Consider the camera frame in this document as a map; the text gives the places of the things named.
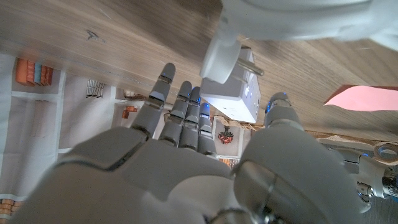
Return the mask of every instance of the wooden table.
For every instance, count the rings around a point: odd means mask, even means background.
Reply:
[[[0,52],[142,94],[173,62],[177,73],[167,100],[173,103],[184,80],[200,85],[221,7],[210,0],[2,0]],[[398,111],[323,105],[341,85],[397,86],[398,52],[370,40],[239,39],[266,71],[259,79],[259,123],[271,95],[285,91],[307,130],[398,141]]]

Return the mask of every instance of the wooden surface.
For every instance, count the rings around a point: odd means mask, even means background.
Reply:
[[[167,100],[173,103],[184,80],[200,85],[220,11],[221,4],[210,0],[2,0],[0,52],[142,94],[148,94],[164,64],[173,62],[177,73]],[[89,39],[88,31],[98,38]],[[398,141],[398,111],[323,105],[341,85],[397,86],[398,52],[369,40],[239,39],[266,71],[259,79],[258,122],[271,95],[285,91],[307,130]]]

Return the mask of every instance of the white power adapter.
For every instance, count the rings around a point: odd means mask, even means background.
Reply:
[[[253,62],[251,49],[241,49],[239,58]],[[224,84],[204,78],[200,96],[233,120],[257,121],[261,97],[257,76],[239,65]]]

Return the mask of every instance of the pink paper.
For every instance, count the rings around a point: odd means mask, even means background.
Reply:
[[[394,111],[398,110],[398,91],[371,86],[354,86],[337,94],[325,105],[335,105],[355,111]]]

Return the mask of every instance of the robotic hand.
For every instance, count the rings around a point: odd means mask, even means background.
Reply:
[[[287,95],[269,103],[231,170],[214,159],[207,104],[184,82],[152,139],[175,67],[168,63],[131,128],[63,156],[10,223],[356,223],[361,199],[343,160],[303,132]]]

